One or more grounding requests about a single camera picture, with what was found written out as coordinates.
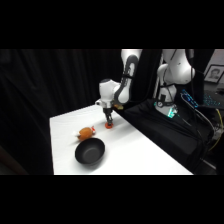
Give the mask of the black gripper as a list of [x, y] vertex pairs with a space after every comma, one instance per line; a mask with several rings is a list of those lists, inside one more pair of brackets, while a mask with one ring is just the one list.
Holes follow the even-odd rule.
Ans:
[[103, 112], [105, 113], [106, 123], [109, 123], [109, 125], [112, 125], [113, 124], [113, 118], [112, 118], [111, 113], [113, 112], [113, 109], [112, 108], [103, 108]]

